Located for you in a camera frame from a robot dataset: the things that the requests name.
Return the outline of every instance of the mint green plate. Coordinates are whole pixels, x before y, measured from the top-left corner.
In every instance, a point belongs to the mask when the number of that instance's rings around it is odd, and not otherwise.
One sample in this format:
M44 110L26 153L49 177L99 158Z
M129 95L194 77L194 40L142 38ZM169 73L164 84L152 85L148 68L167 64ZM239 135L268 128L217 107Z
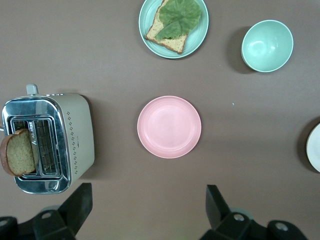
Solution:
M179 59L193 53L204 41L208 27L209 27L209 14L206 4L203 0L195 0L201 7L201 17L199 24L190 32L186 39L185 46L182 54L166 49L164 46L155 44L145 39L145 35L149 31L158 7L161 5L162 0L145 0L139 15L139 30L145 45L155 54L167 59Z

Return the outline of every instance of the toast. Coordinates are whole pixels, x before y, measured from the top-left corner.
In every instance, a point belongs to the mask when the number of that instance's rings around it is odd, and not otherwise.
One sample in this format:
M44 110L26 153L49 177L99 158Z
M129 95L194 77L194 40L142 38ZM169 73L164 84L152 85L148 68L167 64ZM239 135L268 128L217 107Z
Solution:
M20 177L36 170L28 129L19 129L3 139L0 159L3 169L12 176Z
M163 0L161 5L156 10L152 26L150 27L149 31L147 32L147 34L145 35L144 38L155 43L155 44L161 45L161 46L163 46L173 52L176 52L177 54L180 55L180 54L182 54L182 52L185 48L188 34L181 35L180 37L175 38L175 39L164 38L160 41L156 40L157 34L164 28L163 23L159 19L160 9L163 6L165 6L168 1L169 0Z

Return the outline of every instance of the bowl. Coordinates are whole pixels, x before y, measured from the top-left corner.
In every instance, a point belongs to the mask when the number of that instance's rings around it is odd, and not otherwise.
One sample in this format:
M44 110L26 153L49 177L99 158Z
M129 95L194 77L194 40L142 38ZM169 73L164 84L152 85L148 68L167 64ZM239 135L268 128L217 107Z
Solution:
M272 72L290 58L294 38L289 28L277 20L264 20L253 25L245 34L241 55L244 62L258 72Z

